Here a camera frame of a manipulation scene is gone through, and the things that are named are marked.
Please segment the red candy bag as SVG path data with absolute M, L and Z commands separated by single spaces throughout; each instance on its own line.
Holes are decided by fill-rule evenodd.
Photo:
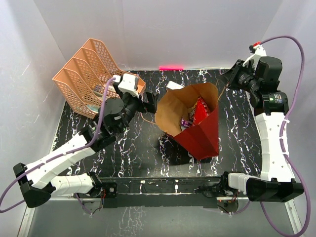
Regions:
M 210 109 L 207 106 L 205 100 L 202 97 L 199 97 L 196 103 L 193 105 L 190 119 L 192 120 L 192 125 L 200 124 L 206 117 L 210 115 Z

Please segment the red brown paper bag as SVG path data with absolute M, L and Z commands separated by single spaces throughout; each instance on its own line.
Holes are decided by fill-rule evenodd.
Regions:
M 182 130 L 181 119 L 189 118 L 189 112 L 199 98 L 205 101 L 209 113 L 189 128 Z M 206 82 L 166 92 L 158 101 L 155 124 L 197 160 L 219 155 L 217 87 Z

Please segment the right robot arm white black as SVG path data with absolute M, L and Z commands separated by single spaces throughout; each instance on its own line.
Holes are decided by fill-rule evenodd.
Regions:
M 256 68 L 253 61 L 248 63 L 238 59 L 221 80 L 227 88 L 244 90 L 250 95 L 254 109 L 262 151 L 260 176 L 250 176 L 240 172 L 225 172 L 220 190 L 226 196 L 237 190 L 250 201 L 287 202 L 304 192 L 303 185 L 295 181 L 290 164 L 286 161 L 280 141 L 287 142 L 280 131 L 289 111 L 288 98 L 278 90 L 282 61 L 275 57 L 262 56 Z

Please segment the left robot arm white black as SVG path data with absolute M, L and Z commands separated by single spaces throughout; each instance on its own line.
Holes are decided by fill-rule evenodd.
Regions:
M 145 94 L 146 102 L 128 92 L 106 99 L 94 119 L 67 143 L 38 161 L 15 165 L 13 171 L 26 205 L 35 208 L 51 197 L 68 194 L 100 196 L 104 187 L 95 172 L 76 176 L 60 176 L 60 173 L 115 142 L 136 113 L 154 114 L 158 93 L 146 90 Z

